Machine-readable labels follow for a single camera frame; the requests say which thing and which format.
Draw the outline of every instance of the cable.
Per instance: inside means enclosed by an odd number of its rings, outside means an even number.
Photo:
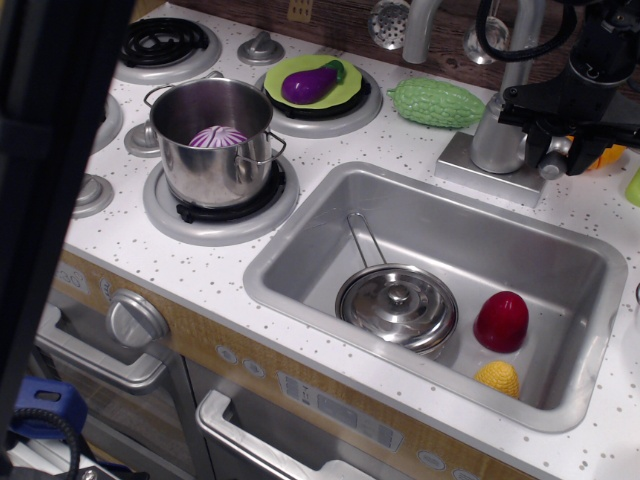
[[[78,434],[60,415],[43,410],[40,408],[20,408],[13,413],[13,421],[19,420],[40,420],[57,428],[64,435],[69,447],[69,472],[67,472],[66,480],[75,480],[78,476],[80,467],[80,447],[78,442]]]
[[[486,24],[490,10],[491,0],[480,0],[478,15],[476,17],[476,32],[478,34],[478,42],[480,43],[482,49],[487,52],[487,54],[489,54],[489,56],[502,62],[524,62],[549,53],[550,51],[558,48],[560,45],[566,42],[575,30],[576,25],[578,24],[578,17],[576,15],[575,8],[573,7],[573,5],[565,4],[562,10],[562,23],[560,24],[560,29],[551,40],[536,47],[505,52],[493,48],[491,45],[489,45],[489,42],[487,40]]]

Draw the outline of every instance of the green toy vegetable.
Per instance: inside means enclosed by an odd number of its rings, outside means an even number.
[[[387,95],[400,116],[433,127],[468,127],[484,112],[482,101],[469,91],[429,78],[402,80]]]

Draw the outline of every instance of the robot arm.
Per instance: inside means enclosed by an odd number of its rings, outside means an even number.
[[[617,91],[640,58],[640,0],[586,3],[584,28],[562,73],[503,92],[499,122],[527,133],[525,161],[534,168],[554,136],[574,136],[561,160],[568,175],[584,172],[614,143],[640,147],[640,105]]]

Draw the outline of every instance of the yellow toy fruit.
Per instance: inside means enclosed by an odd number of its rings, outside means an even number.
[[[571,135],[567,135],[567,138],[573,141],[573,137]],[[623,147],[622,145],[614,144],[609,148],[605,148],[602,155],[598,157],[598,159],[591,164],[587,170],[596,170],[598,168],[605,167],[611,163],[617,162],[627,147]]]
[[[517,399],[520,396],[518,372],[507,362],[497,360],[487,363],[476,372],[473,378],[510,397]]]

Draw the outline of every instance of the sink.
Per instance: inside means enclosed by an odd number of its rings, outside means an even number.
[[[343,283],[364,265],[346,217],[366,216],[389,263],[415,265],[452,291],[458,326],[436,360],[335,316]],[[359,238],[371,248],[371,238]],[[534,430],[584,418],[613,326],[627,264],[609,244],[375,167],[334,168],[248,267],[257,302],[370,352]],[[482,347],[473,322],[494,293],[529,309],[523,346]],[[516,367],[518,400],[473,380],[493,360]]]

